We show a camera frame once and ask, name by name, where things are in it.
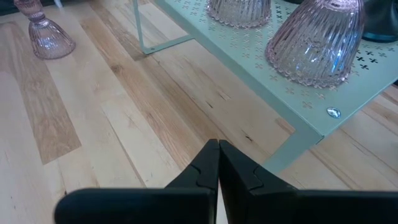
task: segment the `ribbed glass vase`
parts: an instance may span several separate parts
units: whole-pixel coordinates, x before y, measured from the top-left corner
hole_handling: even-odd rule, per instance
[[[30,20],[29,37],[33,52],[42,59],[56,59],[70,54],[75,42],[43,13],[40,0],[14,0],[18,9]]]
[[[364,17],[363,0],[305,0],[269,41],[266,58],[303,85],[337,86],[351,71]]]
[[[271,15],[271,0],[209,0],[209,15],[226,25],[257,27]]]

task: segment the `clear glass vase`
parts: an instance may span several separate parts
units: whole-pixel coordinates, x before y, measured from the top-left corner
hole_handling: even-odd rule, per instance
[[[271,0],[209,0],[209,15],[234,27],[257,27],[271,15]]]
[[[30,20],[29,37],[36,56],[56,59],[75,49],[72,38],[58,24],[45,17],[40,0],[14,0],[14,4]]]
[[[305,0],[269,41],[266,58],[303,85],[337,86],[351,71],[364,17],[363,0]]]

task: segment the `light wood flooring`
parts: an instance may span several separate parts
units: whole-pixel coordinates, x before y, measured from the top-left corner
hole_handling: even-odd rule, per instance
[[[140,10],[147,45],[185,34],[150,1]],[[37,59],[28,20],[0,17],[1,223],[51,223],[56,202],[84,187],[164,187],[209,138],[263,162],[294,131],[194,40],[143,55],[128,0],[45,12],[75,39],[71,55]],[[279,177],[301,189],[397,190],[397,172],[391,86]]]

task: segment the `glass candle holder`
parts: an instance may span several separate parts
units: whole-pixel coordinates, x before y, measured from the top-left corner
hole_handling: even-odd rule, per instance
[[[266,58],[303,85],[337,86],[351,71],[364,17],[363,0],[305,0],[269,41]]]
[[[234,27],[257,27],[271,15],[271,0],[209,0],[207,11],[217,21]]]
[[[14,0],[14,4],[30,20],[29,37],[36,56],[56,59],[75,49],[72,38],[58,24],[45,17],[40,0]]]

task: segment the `wooden floor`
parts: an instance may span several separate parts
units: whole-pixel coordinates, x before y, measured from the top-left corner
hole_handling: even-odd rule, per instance
[[[148,45],[184,35],[150,1],[140,10]],[[45,12],[77,42],[60,60],[34,57],[22,14],[0,17],[2,223],[51,223],[57,200],[84,187],[163,187],[209,138],[263,162],[294,131],[194,40],[143,55],[128,0]],[[397,172],[391,86],[279,177],[305,189],[397,190]]]

